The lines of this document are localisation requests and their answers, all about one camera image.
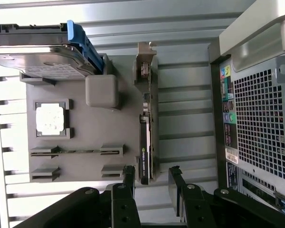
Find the grey parts rack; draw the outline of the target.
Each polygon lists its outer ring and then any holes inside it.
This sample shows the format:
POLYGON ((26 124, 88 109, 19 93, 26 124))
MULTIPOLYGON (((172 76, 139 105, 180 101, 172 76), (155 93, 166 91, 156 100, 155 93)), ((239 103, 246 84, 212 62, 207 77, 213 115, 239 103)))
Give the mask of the grey parts rack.
POLYGON ((43 80, 26 86, 31 182, 120 180, 126 166, 139 180, 142 93, 133 85, 136 55, 105 56, 105 74, 43 80), (64 108, 60 135, 41 135, 36 108, 64 108))

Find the blue case latch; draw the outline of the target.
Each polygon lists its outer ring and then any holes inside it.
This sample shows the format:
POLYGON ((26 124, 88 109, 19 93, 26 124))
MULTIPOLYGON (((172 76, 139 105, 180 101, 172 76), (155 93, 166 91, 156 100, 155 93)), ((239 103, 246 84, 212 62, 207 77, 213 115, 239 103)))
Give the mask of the blue case latch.
POLYGON ((285 199, 278 193, 275 194, 276 206, 285 214, 285 199))

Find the open black PC case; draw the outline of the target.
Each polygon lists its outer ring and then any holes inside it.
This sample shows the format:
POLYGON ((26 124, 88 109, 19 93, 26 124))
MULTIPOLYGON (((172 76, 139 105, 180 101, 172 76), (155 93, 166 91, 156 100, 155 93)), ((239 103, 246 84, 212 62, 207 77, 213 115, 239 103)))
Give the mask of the open black PC case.
POLYGON ((208 51, 218 185, 280 211, 275 200, 276 193, 285 199, 285 0, 256 0, 208 51))

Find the silver CPU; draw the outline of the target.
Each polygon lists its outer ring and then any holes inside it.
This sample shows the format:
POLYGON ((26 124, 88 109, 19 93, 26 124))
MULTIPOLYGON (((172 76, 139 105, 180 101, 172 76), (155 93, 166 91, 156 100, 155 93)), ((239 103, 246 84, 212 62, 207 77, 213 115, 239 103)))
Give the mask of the silver CPU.
POLYGON ((64 108, 59 104, 41 104, 36 108, 36 129, 41 135, 60 135, 65 129, 64 108))

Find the hard disk in blue caddy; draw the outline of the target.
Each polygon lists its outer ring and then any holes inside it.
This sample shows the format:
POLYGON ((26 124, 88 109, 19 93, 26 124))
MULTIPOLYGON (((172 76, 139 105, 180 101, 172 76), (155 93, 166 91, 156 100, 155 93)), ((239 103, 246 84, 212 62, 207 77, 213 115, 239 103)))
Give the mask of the hard disk in blue caddy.
POLYGON ((59 25, 0 24, 0 66, 33 78, 78 80, 104 72, 84 29, 68 20, 59 25))

